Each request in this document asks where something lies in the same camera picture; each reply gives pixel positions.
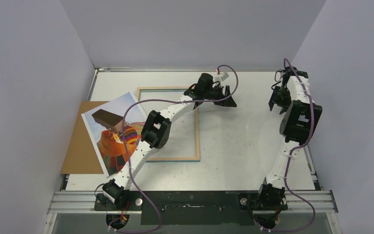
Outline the blue wooden picture frame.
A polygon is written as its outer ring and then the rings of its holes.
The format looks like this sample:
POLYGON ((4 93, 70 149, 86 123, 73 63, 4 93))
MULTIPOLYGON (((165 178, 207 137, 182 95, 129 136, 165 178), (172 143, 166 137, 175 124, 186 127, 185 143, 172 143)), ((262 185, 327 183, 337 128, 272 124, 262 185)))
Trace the blue wooden picture frame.
MULTIPOLYGON (((187 86, 138 87, 138 100, 179 99, 187 86)), ((195 162, 200 161, 199 109, 189 111, 172 123, 169 140, 148 162, 195 162)))

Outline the hot air balloon photo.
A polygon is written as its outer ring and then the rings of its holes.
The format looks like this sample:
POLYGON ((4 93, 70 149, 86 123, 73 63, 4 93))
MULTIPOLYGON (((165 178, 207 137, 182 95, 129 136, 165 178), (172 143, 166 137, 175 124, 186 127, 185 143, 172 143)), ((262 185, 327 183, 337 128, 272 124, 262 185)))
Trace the hot air balloon photo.
POLYGON ((147 118, 132 92, 82 113, 104 176, 120 171, 134 153, 147 118))

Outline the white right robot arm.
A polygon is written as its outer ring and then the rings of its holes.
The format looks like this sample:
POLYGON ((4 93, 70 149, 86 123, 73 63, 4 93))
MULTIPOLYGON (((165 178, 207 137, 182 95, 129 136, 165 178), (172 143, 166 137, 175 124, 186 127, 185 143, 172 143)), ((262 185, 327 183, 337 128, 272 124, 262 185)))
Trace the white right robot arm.
POLYGON ((312 138, 322 113, 322 107, 314 103, 309 92, 307 72, 287 66, 278 73, 281 78, 272 86, 268 106, 280 107, 280 114, 284 115, 279 129, 283 140, 275 163, 256 195, 256 203, 262 209, 285 206, 290 169, 299 150, 312 138))

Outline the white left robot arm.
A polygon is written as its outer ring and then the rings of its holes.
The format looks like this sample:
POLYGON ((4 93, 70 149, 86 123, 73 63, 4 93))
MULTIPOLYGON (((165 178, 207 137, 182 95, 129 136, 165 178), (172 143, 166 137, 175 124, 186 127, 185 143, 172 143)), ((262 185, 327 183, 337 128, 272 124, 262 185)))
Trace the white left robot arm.
POLYGON ((237 106, 232 98, 234 92, 228 85, 222 85, 227 78, 226 72, 218 72, 215 76, 202 73, 197 83, 184 91, 177 101, 170 101, 167 108, 152 110, 148 114, 135 151, 129 156, 125 166, 102 187, 106 202, 112 209, 120 210, 127 204, 127 194, 134 184, 134 177, 148 158, 165 146, 173 122, 204 102, 213 102, 223 107, 237 106))

